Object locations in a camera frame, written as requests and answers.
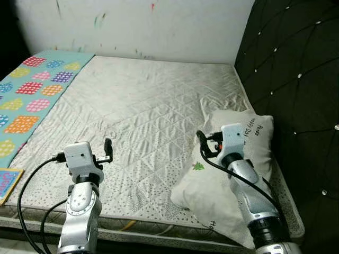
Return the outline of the teal patterned blanket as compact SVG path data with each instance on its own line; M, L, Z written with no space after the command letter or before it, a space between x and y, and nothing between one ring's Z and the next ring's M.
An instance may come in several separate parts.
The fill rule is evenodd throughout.
M48 49L0 80L0 167L9 166L92 58L92 53Z

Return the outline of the blue yellow children's book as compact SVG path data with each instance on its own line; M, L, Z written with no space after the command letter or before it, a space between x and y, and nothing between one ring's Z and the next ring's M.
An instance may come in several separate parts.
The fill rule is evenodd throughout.
M0 206L5 205L24 174L24 169L0 168Z

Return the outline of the white pillow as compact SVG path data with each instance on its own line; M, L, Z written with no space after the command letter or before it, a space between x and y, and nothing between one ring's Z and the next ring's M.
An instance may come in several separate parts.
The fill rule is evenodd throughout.
M273 117L257 115L253 110L215 110L208 114L205 123L199 125L199 130L209 134L232 123L241 123L245 128L245 159L251 160L259 176L269 180L272 174L270 141ZM254 248L236 196L230 189L228 174L208 165L199 154L199 145L193 147L192 158L185 166L184 176L172 189L172 203L190 210L201 225L248 249Z

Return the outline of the dark tufted headboard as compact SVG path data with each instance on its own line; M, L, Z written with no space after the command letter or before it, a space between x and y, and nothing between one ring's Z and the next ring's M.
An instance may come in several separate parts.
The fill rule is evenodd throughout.
M339 0L255 0L235 68L305 228L303 254L337 254Z

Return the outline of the grey quilted mattress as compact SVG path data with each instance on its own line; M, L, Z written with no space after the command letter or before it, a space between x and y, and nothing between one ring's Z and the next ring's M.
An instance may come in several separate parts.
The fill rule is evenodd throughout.
M171 201L197 144L196 131L213 111L246 111L246 95L229 65L95 56L77 74L8 167L26 176L74 142L101 155L112 140L100 185L99 240L175 252L252 252L201 225ZM291 238L305 228L271 152L271 178Z

